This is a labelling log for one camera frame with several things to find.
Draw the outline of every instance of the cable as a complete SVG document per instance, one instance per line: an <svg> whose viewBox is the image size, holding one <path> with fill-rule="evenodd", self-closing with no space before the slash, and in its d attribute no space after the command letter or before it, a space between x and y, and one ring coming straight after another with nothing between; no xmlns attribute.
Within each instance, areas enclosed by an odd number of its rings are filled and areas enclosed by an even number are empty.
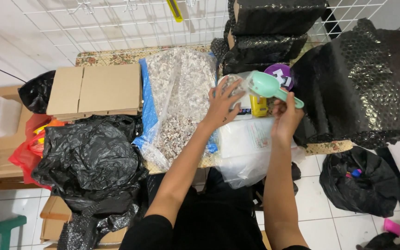
<svg viewBox="0 0 400 250"><path fill-rule="evenodd" d="M14 78L16 78L16 79L18 79L18 80L20 80L20 81L26 83L26 81L24 81L24 80L22 80L22 79L20 79L20 78L18 78L18 77L15 77L15 76L12 75L12 74L9 74L9 73L7 73L6 71L3 71L3 70L1 70L1 69L0 69L0 71L1 71L1 72L4 72L4 73L6 73L6 74L8 74L8 75L11 76L11 77L14 77Z"/></svg>

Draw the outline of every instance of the clear plastic bag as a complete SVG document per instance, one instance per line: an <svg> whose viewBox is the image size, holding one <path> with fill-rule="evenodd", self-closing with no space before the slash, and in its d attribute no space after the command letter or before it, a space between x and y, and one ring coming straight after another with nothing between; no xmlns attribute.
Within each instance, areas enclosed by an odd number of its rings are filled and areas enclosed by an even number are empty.
<svg viewBox="0 0 400 250"><path fill-rule="evenodd" d="M217 169L234 189L250 186L266 176L271 155L273 117L230 122L219 129ZM291 144L292 161L305 159L303 148Z"/></svg>
<svg viewBox="0 0 400 250"><path fill-rule="evenodd" d="M144 133L134 143L148 162L168 170L208 111L208 92L216 83L216 59L175 48L141 59L140 64ZM210 141L205 155L215 150Z"/></svg>

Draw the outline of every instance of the hand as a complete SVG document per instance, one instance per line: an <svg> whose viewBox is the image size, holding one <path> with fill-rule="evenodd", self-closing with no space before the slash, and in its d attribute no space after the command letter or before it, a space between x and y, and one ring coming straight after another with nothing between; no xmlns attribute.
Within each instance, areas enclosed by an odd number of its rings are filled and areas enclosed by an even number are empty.
<svg viewBox="0 0 400 250"><path fill-rule="evenodd" d="M242 91L234 96L230 96L231 92L237 88L239 83L242 81L241 79L235 81L229 87L225 88L222 93L223 85L227 79L228 76L225 76L217 87L209 90L210 105L208 112L201 123L208 127L211 132L234 120L240 111L240 103L237 103L231 112L229 111L229 107L232 103L236 102L243 95L245 95L245 91Z"/></svg>
<svg viewBox="0 0 400 250"><path fill-rule="evenodd" d="M294 93L289 92L286 102L281 100L274 101L274 109L272 111L275 120L271 129L271 137L273 141L279 141L282 145L288 147L291 144L292 135L303 117L303 110L296 109L295 104Z"/></svg>

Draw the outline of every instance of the plastic scoop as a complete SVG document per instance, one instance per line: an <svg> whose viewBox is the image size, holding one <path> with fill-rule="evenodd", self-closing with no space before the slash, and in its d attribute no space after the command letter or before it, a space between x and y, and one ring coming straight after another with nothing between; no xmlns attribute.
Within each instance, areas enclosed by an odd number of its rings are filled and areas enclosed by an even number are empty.
<svg viewBox="0 0 400 250"><path fill-rule="evenodd" d="M249 89L256 95L266 98L276 97L282 101L286 101L288 92L281 89L281 84L272 75L255 70L249 74L246 80L248 81ZM303 108L303 101L297 98L294 98L294 101L296 102L295 107L297 109Z"/></svg>

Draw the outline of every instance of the purple lid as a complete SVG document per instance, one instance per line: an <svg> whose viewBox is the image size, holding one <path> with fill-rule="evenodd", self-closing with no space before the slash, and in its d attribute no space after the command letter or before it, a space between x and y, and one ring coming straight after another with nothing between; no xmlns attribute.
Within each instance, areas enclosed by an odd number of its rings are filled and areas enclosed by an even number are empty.
<svg viewBox="0 0 400 250"><path fill-rule="evenodd" d="M266 68L264 73L277 78L277 80L281 83L281 87L284 87L289 91L294 85L289 70L290 67L288 65L276 63Z"/></svg>

